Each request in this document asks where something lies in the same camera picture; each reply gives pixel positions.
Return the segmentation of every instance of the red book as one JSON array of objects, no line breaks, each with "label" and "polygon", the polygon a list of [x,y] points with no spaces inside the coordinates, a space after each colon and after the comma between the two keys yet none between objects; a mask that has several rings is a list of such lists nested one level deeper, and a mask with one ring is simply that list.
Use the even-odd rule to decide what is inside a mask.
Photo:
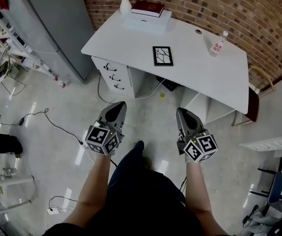
[{"label": "red book", "polygon": [[137,1],[132,6],[131,12],[159,18],[163,9],[164,5],[160,3]]}]

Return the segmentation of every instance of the label on bottle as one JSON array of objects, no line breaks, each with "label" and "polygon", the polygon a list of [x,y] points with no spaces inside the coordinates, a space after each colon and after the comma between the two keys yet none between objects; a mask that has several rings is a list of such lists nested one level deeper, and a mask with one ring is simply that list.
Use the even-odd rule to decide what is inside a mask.
[{"label": "label on bottle", "polygon": [[223,47],[223,43],[218,41],[213,47],[212,47],[212,50],[215,52],[215,53],[219,53],[221,48]]}]

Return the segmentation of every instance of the white floor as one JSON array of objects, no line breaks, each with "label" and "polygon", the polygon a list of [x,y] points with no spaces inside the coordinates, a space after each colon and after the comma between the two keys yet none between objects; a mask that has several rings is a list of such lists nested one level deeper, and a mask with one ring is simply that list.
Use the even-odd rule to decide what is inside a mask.
[{"label": "white floor", "polygon": [[[82,138],[106,106],[97,95],[97,72],[93,73],[86,85],[71,84],[66,88],[61,88],[57,82],[38,72],[23,75],[21,80],[28,86],[13,97],[9,97],[0,85],[2,123],[18,123],[27,113],[49,108],[48,117],[53,123]],[[151,94],[156,86],[155,77],[147,75],[139,96]],[[152,158],[155,170],[164,171],[180,187],[186,167],[184,158],[178,155],[176,148],[178,129],[175,111],[181,90],[178,88],[169,92],[160,87],[151,98],[127,100],[128,111],[123,126],[125,138],[113,157],[114,162],[118,163],[136,141],[143,140],[147,144],[145,153]],[[108,90],[103,79],[100,93],[107,101],[116,97]],[[160,93],[166,95],[165,99],[160,97]],[[19,161],[14,155],[0,154],[0,172],[1,168],[10,166],[17,168],[18,175],[35,177],[34,183],[8,188],[9,205],[18,203],[20,199],[31,200],[32,204],[9,212],[7,218],[21,235],[31,233],[38,236],[47,227],[46,208],[49,199],[56,195],[77,199],[92,162],[77,140],[53,127],[44,114],[30,116],[28,122],[27,119],[23,126],[0,126],[0,133],[17,136],[24,148]],[[248,194],[258,184],[258,190],[261,191],[263,185],[269,186],[272,180],[270,176],[262,176],[257,167],[275,169],[279,163],[273,154],[239,147],[240,127],[232,128],[232,120],[233,114],[206,125],[214,134],[220,150],[201,164],[214,216],[231,235],[241,230],[242,219],[255,204],[262,207],[265,202],[264,198]],[[58,207],[75,205],[61,198],[55,198],[51,204]],[[48,215],[48,226],[61,222],[68,213]]]}]

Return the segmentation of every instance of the white box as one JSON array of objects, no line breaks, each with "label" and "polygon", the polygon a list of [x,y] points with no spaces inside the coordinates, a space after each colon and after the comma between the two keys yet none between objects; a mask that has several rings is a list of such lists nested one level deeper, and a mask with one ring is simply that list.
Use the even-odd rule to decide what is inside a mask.
[{"label": "white box", "polygon": [[171,11],[163,10],[159,18],[129,12],[124,17],[124,26],[154,34],[164,34],[171,17]]}]

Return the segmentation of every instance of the vase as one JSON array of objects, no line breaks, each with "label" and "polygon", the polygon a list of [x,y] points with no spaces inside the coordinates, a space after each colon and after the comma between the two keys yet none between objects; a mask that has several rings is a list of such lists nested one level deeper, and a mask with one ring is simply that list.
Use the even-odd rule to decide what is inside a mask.
[{"label": "vase", "polygon": [[121,0],[119,11],[122,15],[125,15],[130,11],[131,7],[129,0]]}]

